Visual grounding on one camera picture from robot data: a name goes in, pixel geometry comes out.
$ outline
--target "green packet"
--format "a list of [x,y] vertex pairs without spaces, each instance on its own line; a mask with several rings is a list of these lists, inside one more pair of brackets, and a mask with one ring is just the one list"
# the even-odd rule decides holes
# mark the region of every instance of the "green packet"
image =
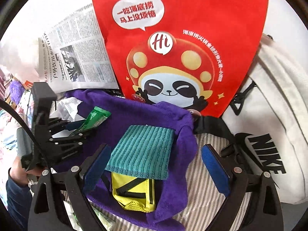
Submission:
[[87,119],[84,123],[70,134],[70,136],[76,135],[84,130],[95,128],[99,126],[102,122],[111,115],[111,113],[105,109],[95,106],[94,109],[90,112]]

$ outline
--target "gold star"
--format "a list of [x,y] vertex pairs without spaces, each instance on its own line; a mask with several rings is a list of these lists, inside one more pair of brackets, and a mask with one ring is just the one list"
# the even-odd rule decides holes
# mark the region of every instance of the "gold star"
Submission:
[[221,93],[220,95],[218,95],[218,99],[224,97],[224,93]]

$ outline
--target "blue gripper pad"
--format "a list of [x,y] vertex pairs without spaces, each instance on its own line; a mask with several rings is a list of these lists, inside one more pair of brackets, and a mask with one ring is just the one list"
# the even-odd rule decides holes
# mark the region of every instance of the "blue gripper pad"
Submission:
[[92,165],[84,175],[84,187],[83,193],[87,195],[90,191],[94,190],[97,182],[101,178],[104,170],[107,166],[111,156],[111,147],[106,145],[101,153],[98,155],[96,160],[93,161]]
[[207,145],[201,149],[201,156],[218,192],[228,197],[230,194],[229,177]]
[[74,121],[74,122],[70,122],[66,125],[65,129],[66,130],[75,130],[77,128],[79,128],[86,120],[80,120],[80,121]]

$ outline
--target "speech bubble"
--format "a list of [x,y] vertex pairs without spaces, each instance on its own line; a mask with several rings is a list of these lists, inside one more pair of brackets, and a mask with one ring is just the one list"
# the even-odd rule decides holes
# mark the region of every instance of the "speech bubble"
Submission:
[[167,32],[158,31],[150,37],[151,49],[158,54],[168,54],[172,49],[173,40]]
[[163,18],[165,12],[161,0],[120,0],[112,9],[114,21],[122,28],[145,31]]

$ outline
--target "panda cartoon character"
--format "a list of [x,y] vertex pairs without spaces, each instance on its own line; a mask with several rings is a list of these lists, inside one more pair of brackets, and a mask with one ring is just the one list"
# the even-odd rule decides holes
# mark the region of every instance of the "panda cartoon character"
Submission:
[[146,103],[161,101],[202,111],[212,95],[214,67],[196,44],[156,32],[127,56],[127,70],[136,95]]

